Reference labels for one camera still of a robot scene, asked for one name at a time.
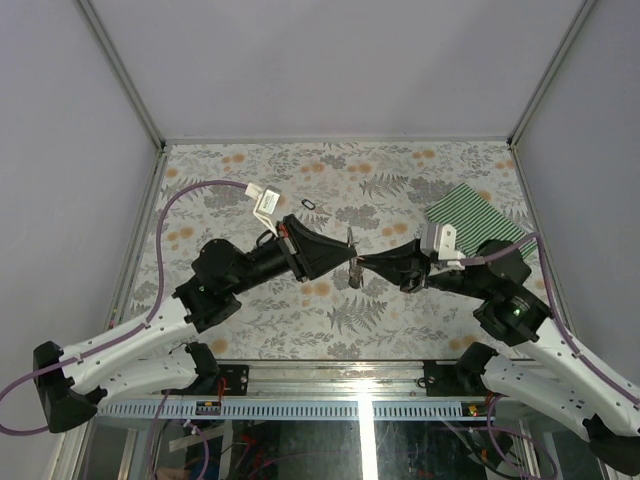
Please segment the large metal keyring with keys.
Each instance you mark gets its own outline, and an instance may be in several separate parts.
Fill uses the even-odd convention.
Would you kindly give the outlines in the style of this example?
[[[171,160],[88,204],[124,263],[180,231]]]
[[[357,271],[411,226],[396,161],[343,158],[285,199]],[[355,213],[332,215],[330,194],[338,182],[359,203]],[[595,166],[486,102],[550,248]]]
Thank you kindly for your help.
[[[357,245],[351,227],[347,228],[347,243],[352,248],[355,248]],[[348,285],[350,288],[358,290],[364,286],[363,269],[358,264],[356,257],[349,260],[348,275]]]

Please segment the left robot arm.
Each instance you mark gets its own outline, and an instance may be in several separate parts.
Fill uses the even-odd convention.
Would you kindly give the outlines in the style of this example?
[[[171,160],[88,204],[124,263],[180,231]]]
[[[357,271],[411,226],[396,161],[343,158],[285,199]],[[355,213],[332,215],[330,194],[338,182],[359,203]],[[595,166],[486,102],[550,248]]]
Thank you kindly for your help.
[[[241,293],[286,273],[300,282],[314,280],[355,256],[352,244],[315,233],[293,215],[249,252],[225,239],[209,241],[192,263],[193,276],[148,314],[75,345],[48,341],[34,350],[47,430],[74,429],[119,399],[214,392],[220,368],[194,336],[235,314]]]

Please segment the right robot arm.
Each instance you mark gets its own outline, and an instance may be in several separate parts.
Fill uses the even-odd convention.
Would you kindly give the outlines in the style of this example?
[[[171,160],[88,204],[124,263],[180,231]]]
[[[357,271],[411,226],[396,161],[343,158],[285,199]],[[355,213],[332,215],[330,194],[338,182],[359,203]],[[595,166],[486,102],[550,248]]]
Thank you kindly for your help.
[[[357,262],[405,293],[436,289],[480,300],[473,316],[481,328],[551,375],[527,373],[493,348],[474,343],[457,362],[458,387],[472,395],[486,388],[518,400],[572,431],[601,462],[638,475],[638,385],[579,341],[556,307],[525,287],[531,270],[519,247],[486,240],[475,256],[452,259],[413,241]]]

